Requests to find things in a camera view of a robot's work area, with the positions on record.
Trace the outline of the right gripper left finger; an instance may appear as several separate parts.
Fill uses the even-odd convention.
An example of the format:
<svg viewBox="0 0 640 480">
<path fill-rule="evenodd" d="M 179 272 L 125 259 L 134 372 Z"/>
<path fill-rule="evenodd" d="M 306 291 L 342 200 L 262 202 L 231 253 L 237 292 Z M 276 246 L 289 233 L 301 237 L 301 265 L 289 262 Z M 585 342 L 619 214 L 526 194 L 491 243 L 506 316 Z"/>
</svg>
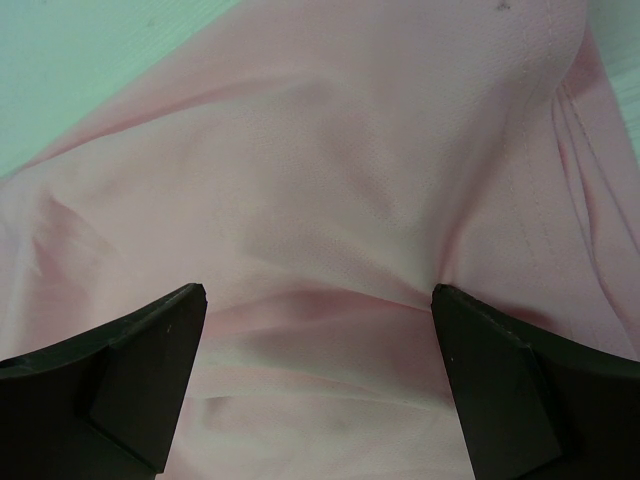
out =
<svg viewBox="0 0 640 480">
<path fill-rule="evenodd" d="M 164 472 L 207 301 L 191 283 L 124 317 L 1 363 L 1 476 Z"/>
</svg>

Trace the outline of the pink t shirt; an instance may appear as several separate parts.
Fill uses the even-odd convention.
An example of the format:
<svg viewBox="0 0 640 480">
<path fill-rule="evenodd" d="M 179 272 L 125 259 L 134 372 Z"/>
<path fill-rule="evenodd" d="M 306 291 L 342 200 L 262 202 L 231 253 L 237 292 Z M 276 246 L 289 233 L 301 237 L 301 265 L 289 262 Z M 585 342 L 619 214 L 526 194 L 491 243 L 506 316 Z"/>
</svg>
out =
<svg viewBox="0 0 640 480">
<path fill-rule="evenodd" d="M 439 283 L 639 356 L 584 1 L 245 1 L 1 186 L 1 353 L 195 282 L 170 479 L 468 479 Z"/>
</svg>

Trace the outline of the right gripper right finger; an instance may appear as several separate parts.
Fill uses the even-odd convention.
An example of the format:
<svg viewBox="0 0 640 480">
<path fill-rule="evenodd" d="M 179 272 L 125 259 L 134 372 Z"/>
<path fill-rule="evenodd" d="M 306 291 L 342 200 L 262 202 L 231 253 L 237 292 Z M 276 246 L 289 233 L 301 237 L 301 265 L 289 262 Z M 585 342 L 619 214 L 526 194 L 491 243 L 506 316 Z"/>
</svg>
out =
<svg viewBox="0 0 640 480">
<path fill-rule="evenodd" d="M 638 362 L 449 285 L 435 287 L 431 310 L 476 478 L 638 478 Z"/>
</svg>

